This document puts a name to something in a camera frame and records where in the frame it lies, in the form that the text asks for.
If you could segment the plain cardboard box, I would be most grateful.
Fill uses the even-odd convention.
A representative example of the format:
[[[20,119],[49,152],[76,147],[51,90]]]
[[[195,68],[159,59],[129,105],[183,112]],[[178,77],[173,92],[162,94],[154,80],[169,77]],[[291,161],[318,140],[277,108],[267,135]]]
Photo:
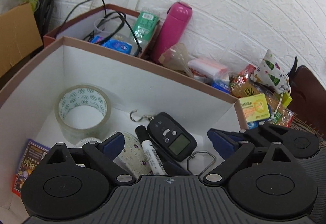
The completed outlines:
[[[43,45],[29,2],[1,14],[0,34],[1,76]]]

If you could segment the blue wrapper packet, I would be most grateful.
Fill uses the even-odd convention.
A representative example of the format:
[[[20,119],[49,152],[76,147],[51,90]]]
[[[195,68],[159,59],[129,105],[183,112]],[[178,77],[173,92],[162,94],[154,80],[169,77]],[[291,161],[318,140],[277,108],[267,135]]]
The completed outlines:
[[[99,44],[99,42],[104,39],[101,36],[94,36],[91,40],[91,43],[97,44],[97,45],[101,45],[103,47],[106,47],[108,49],[112,49],[127,55],[130,55],[131,53],[131,49],[132,49],[132,45],[130,45],[129,43],[126,42],[122,42],[120,40],[116,40],[116,39],[109,39],[106,42],[104,42],[103,44]]]

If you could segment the white tissue packet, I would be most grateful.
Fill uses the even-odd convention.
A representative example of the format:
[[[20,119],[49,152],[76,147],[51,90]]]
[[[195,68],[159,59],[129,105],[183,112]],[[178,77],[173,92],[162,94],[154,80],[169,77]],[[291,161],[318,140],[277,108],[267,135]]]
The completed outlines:
[[[196,58],[188,62],[188,67],[197,81],[212,85],[214,83],[229,84],[229,68],[219,62],[207,58]]]

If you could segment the black feather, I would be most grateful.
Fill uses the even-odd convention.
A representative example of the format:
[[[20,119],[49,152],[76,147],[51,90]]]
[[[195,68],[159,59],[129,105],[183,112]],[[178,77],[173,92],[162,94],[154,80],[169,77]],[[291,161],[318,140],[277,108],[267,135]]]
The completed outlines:
[[[292,80],[294,78],[296,71],[297,71],[297,65],[298,65],[298,57],[295,57],[293,66],[291,67],[291,69],[288,73],[289,80]]]

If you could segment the pink water bottle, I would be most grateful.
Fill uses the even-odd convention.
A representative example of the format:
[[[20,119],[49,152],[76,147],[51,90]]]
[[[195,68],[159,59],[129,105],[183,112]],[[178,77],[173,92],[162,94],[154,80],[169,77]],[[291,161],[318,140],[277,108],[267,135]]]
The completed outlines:
[[[166,19],[152,49],[152,61],[159,63],[161,54],[179,42],[192,17],[192,13],[192,7],[184,2],[175,2],[168,9]]]

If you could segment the blue playing card box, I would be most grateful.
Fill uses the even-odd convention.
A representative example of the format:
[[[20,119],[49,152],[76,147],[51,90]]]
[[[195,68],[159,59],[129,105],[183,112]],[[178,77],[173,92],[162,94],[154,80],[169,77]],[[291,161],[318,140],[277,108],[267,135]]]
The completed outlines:
[[[32,139],[27,140],[13,179],[12,193],[21,196],[23,184],[49,151],[49,147]]]

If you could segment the dark red headboard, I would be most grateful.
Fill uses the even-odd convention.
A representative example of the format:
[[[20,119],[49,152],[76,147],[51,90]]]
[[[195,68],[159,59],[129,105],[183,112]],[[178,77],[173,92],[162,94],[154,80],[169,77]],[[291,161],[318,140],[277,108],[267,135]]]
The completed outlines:
[[[325,88],[307,66],[297,66],[290,80],[290,110],[296,118],[325,138]]]

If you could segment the brown snack bag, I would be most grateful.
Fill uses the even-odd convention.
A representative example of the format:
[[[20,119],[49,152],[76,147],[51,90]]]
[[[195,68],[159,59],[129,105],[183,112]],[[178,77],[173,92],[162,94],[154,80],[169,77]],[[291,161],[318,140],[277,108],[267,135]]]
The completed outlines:
[[[294,112],[287,109],[283,105],[283,102],[281,102],[281,105],[278,106],[281,99],[279,95],[273,93],[265,86],[253,82],[250,79],[250,76],[255,69],[255,66],[248,64],[246,68],[244,68],[236,77],[231,80],[231,94],[237,98],[264,94],[271,115],[271,117],[268,119],[268,122],[274,125],[289,127],[293,120]]]

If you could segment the small dark red box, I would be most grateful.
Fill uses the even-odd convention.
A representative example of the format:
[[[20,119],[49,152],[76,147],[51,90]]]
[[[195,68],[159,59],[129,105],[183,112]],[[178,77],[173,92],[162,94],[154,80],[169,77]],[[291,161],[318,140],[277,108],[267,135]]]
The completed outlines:
[[[142,43],[138,42],[133,32],[133,26],[140,12],[118,5],[103,4],[101,7],[73,17],[77,9],[79,7],[75,6],[60,25],[44,35],[44,46],[63,36],[91,43],[92,38],[98,35],[104,38],[99,44],[109,39],[120,40],[133,46],[131,56],[143,57],[151,47],[160,24],[158,21],[151,39]]]

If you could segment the clear packing tape roll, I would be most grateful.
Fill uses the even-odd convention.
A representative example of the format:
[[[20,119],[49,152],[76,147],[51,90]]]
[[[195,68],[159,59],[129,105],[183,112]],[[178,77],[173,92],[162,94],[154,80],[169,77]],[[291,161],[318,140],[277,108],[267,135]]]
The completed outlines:
[[[77,85],[59,95],[54,112],[64,138],[75,145],[85,138],[107,135],[112,105],[99,88]]]

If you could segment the floral white pouch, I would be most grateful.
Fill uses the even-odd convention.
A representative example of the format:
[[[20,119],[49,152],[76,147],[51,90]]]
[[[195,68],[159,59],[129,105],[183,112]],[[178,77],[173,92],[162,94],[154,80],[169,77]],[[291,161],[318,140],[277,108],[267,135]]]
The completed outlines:
[[[121,168],[130,172],[136,179],[141,175],[153,174],[150,165],[145,157],[141,144],[136,137],[126,131],[114,131],[108,134],[103,140],[90,137],[79,141],[75,146],[82,147],[90,141],[97,141],[102,143],[104,140],[109,139],[116,133],[121,133],[124,136],[124,148],[121,149],[121,140],[118,139],[117,143],[111,143],[108,147],[107,157],[114,157],[114,163],[118,164]]]

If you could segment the green tube package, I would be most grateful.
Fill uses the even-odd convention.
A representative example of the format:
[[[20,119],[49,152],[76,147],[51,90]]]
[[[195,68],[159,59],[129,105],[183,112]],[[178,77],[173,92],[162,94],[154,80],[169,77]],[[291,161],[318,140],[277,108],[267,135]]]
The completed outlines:
[[[138,42],[144,43],[151,39],[159,21],[159,17],[159,12],[143,8],[133,26],[133,32]]]

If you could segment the black digital luggage scale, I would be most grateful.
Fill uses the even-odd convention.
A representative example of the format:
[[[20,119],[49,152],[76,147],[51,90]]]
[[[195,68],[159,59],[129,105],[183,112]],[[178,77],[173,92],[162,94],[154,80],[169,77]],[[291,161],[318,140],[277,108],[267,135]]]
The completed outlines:
[[[136,110],[129,114],[131,121],[139,123],[144,119],[149,121],[145,126],[150,140],[162,161],[165,172],[168,175],[203,175],[217,158],[207,150],[197,150],[198,143],[196,139],[171,115],[166,112],[160,112],[157,115],[144,115],[134,117]],[[208,156],[210,163],[206,166],[195,166],[195,171],[191,171],[191,162],[197,156]]]

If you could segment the large brown cardboard box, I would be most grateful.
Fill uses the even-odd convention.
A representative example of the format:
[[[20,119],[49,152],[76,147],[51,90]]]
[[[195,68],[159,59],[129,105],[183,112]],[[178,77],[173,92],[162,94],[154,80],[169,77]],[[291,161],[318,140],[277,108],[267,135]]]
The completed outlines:
[[[166,112],[211,150],[210,128],[247,127],[237,98],[148,61],[73,38],[61,38],[28,62],[1,90],[1,221],[28,214],[12,193],[28,139],[51,147],[71,143],[55,117],[59,95],[76,85],[104,91],[111,102],[108,131],[133,133],[136,119]]]

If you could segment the white marker pen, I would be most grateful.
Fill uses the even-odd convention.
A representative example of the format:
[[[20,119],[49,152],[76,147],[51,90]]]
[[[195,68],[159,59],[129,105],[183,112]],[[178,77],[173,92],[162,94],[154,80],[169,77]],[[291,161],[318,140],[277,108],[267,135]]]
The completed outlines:
[[[166,176],[167,173],[165,172],[162,161],[160,160],[156,150],[153,147],[146,127],[138,126],[135,129],[135,133],[138,137],[138,140],[141,144],[153,174],[158,176]]]

